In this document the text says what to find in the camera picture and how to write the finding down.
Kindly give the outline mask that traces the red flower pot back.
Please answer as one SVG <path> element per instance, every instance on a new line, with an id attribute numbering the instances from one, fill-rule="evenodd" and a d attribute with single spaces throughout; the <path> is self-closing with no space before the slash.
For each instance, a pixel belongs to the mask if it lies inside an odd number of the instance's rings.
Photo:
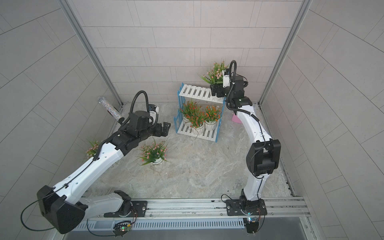
<path id="1" fill-rule="evenodd" d="M 200 106 L 195 101 L 186 101 L 180 108 L 184 124 L 190 123 L 190 118 L 200 111 Z"/>

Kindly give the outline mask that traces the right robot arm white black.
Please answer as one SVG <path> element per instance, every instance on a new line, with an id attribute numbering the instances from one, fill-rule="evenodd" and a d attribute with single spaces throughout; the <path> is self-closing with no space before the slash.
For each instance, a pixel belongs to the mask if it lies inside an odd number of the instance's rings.
<path id="1" fill-rule="evenodd" d="M 251 142 L 246 156 L 249 177 L 238 200 L 226 200 L 229 216 L 265 216 L 265 202 L 261 193 L 267 179 L 279 166 L 281 143 L 274 140 L 264 129 L 256 116 L 251 100 L 245 96 L 248 82 L 237 74 L 237 62 L 231 61 L 224 71 L 223 84 L 212 87 L 217 97 L 224 97 L 228 110 L 240 119 Z"/>

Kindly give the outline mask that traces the red flower pot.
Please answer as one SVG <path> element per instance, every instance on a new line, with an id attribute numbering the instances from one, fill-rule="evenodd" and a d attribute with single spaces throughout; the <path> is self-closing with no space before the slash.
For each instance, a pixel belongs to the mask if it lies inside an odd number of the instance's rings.
<path id="1" fill-rule="evenodd" d="M 193 133 L 197 136 L 201 136 L 205 131 L 205 115 L 199 111 L 190 118 L 190 126 Z"/>
<path id="2" fill-rule="evenodd" d="M 184 124 L 190 123 L 190 118 L 200 111 L 200 106 L 195 101 L 186 101 L 180 108 Z"/>
<path id="3" fill-rule="evenodd" d="M 205 108 L 205 126 L 207 131 L 213 131 L 221 119 L 222 110 L 219 106 L 209 105 Z"/>

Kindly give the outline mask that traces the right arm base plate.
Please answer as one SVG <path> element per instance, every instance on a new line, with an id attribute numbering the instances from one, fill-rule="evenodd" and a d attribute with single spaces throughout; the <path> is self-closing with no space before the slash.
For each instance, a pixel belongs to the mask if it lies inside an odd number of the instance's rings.
<path id="1" fill-rule="evenodd" d="M 266 216 L 265 201 L 226 200 L 228 216 Z"/>

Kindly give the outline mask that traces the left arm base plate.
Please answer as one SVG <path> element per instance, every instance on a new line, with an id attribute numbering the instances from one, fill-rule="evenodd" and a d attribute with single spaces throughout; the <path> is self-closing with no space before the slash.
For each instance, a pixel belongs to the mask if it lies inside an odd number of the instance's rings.
<path id="1" fill-rule="evenodd" d="M 133 201 L 132 198 L 121 190 L 114 191 L 123 203 L 116 212 L 105 213 L 105 218 L 144 217 L 147 210 L 147 201 Z"/>

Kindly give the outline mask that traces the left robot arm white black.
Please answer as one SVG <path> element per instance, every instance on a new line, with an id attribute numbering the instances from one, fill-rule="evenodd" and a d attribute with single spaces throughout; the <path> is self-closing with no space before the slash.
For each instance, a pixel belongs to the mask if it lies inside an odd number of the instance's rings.
<path id="1" fill-rule="evenodd" d="M 130 109 L 124 118 L 105 97 L 99 97 L 99 104 L 121 125 L 118 130 L 103 140 L 82 166 L 53 187 L 43 186 L 37 192 L 37 203 L 42 216 L 60 234 L 74 230 L 83 220 L 98 215 L 126 217 L 138 213 L 134 210 L 131 197 L 123 191 L 85 198 L 86 190 L 113 164 L 126 156 L 139 143 L 149 137 L 166 137 L 171 124 L 158 122 L 155 105 L 146 102 L 145 111 Z"/>

